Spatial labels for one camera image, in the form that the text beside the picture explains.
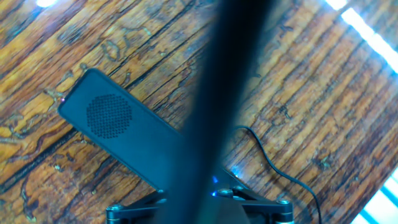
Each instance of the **table surface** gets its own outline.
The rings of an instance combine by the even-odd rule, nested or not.
[[[340,11],[280,1],[239,120],[277,167],[311,186],[325,223],[349,223],[398,161],[397,76],[341,18],[348,7],[396,47],[396,1]],[[180,129],[215,9],[210,0],[1,1],[0,222],[103,223],[107,206],[152,192],[57,107],[95,67]],[[224,163],[260,195],[293,201],[297,223],[317,222],[312,196],[270,170],[247,134],[231,140]]]

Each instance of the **black mount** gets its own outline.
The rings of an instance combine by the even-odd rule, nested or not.
[[[107,224],[152,223],[155,213],[166,202],[167,193],[153,192],[129,206],[106,209]],[[293,205],[287,200],[271,201],[240,185],[212,193],[213,203],[221,204],[217,224],[292,224]]]

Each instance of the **blue led light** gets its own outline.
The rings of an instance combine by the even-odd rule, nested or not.
[[[215,176],[213,176],[213,182],[214,182],[214,183],[217,183],[217,182],[218,182],[218,180],[217,180],[217,178],[216,178]]]

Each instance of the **black device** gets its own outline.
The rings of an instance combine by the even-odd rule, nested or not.
[[[167,195],[174,148],[181,144],[182,135],[93,68],[86,71],[63,99],[58,112],[157,190],[128,207],[109,207],[107,222],[145,223],[150,220]],[[251,223],[293,221],[290,202],[273,202],[256,195],[222,167],[212,175],[212,181],[208,195],[212,195],[214,203],[229,208],[227,212],[220,212],[219,223],[227,222],[226,217],[232,215],[247,216]]]

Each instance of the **wooden table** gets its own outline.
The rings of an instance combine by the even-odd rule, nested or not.
[[[107,206],[153,191],[57,106],[95,67],[180,129],[215,4],[0,2],[1,223],[103,223]],[[395,1],[347,7],[396,46]],[[349,223],[398,162],[397,76],[341,13],[322,0],[280,2],[239,121],[261,136],[277,167],[312,187],[324,223]],[[224,161],[259,194],[293,201],[297,223],[317,221],[311,195],[271,171],[249,136],[238,133]]]

